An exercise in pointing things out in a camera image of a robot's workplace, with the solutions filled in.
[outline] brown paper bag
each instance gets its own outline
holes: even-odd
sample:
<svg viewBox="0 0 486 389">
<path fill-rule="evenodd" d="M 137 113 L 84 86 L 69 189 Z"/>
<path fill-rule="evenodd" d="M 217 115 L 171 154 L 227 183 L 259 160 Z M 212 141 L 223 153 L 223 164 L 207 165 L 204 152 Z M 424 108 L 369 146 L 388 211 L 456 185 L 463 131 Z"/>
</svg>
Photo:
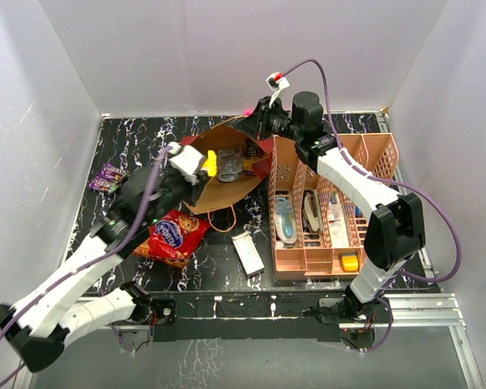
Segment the brown paper bag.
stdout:
<svg viewBox="0 0 486 389">
<path fill-rule="evenodd" d="M 245 152 L 245 143 L 249 136 L 230 126 L 233 123 L 234 119 L 229 119 L 213 126 L 199 136 L 184 137 L 181 143 L 190 144 L 204 155 L 207 155 L 209 150 L 213 150 L 217 154 L 220 149 L 235 146 L 242 146 Z M 241 175 L 240 179 L 235 182 L 221 182 L 217 177 L 212 177 L 195 206 L 186 204 L 192 213 L 200 214 L 231 207 L 234 203 L 243 199 L 270 173 L 272 139 L 252 140 L 264 151 L 262 157 L 252 165 L 255 175 Z"/>
</svg>

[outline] gray floor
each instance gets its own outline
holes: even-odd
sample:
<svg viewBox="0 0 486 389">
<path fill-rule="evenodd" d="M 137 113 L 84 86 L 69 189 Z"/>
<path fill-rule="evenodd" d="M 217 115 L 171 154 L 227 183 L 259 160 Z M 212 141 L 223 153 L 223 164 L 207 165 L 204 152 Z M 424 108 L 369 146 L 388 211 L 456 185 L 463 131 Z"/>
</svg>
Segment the gray floor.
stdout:
<svg viewBox="0 0 486 389">
<path fill-rule="evenodd" d="M 311 340 L 192 340 L 121 353 L 110 331 L 72 344 L 31 389 L 467 387 L 448 328 L 395 328 L 364 358 Z"/>
</svg>

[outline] blue logo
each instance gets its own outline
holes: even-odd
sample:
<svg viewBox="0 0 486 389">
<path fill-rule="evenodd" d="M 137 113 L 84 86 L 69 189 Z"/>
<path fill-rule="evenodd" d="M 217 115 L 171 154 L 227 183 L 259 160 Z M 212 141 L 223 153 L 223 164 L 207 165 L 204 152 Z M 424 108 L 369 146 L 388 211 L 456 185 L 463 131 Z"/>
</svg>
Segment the blue logo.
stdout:
<svg viewBox="0 0 486 389">
<path fill-rule="evenodd" d="M 156 224 L 155 235 L 160 235 L 173 249 L 180 247 L 184 242 L 180 232 L 180 228 L 172 221 L 161 220 Z"/>
</svg>

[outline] plastic container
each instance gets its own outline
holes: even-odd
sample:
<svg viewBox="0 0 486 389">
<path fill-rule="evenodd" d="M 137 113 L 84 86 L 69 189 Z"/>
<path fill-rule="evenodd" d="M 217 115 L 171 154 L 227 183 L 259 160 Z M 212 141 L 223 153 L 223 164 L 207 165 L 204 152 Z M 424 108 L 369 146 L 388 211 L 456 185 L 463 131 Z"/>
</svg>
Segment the plastic container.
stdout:
<svg viewBox="0 0 486 389">
<path fill-rule="evenodd" d="M 398 164 L 398 149 L 391 134 L 341 135 L 341 139 L 353 158 L 374 175 L 383 178 L 394 176 Z M 302 228 L 302 203 L 305 192 L 315 189 L 321 206 L 322 229 L 317 233 L 310 233 Z M 342 204 L 348 245 L 334 246 L 331 242 L 332 192 L 338 195 Z M 276 195 L 287 196 L 292 200 L 298 236 L 293 248 L 281 248 L 280 244 L 279 247 L 277 245 L 278 238 L 273 220 Z M 365 261 L 363 242 L 367 230 L 366 220 L 356 215 L 355 205 L 345 194 L 299 161 L 293 141 L 278 136 L 274 137 L 268 203 L 276 279 L 352 278 L 358 274 Z M 358 258 L 358 271 L 342 269 L 340 256 L 348 253 L 353 253 Z"/>
</svg>

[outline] white wall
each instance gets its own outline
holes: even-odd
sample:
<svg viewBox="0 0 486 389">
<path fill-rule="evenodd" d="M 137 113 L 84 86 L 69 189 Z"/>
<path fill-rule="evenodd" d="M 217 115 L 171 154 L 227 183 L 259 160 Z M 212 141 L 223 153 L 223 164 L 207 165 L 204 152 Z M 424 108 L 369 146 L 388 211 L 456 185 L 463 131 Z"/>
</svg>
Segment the white wall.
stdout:
<svg viewBox="0 0 486 389">
<path fill-rule="evenodd" d="M 40 0 L 92 99 L 113 116 L 241 113 L 305 58 L 333 109 L 391 105 L 446 0 Z M 290 77 L 322 93 L 316 68 Z"/>
<path fill-rule="evenodd" d="M 390 128 L 408 182 L 452 216 L 463 240 L 457 293 L 486 384 L 486 1 L 450 2 L 391 109 Z M 435 213 L 427 213 L 433 263 L 448 272 L 454 247 Z"/>
<path fill-rule="evenodd" d="M 0 303 L 61 260 L 100 115 L 37 0 L 0 0 Z M 0 379 L 18 365 L 0 348 Z"/>
</svg>

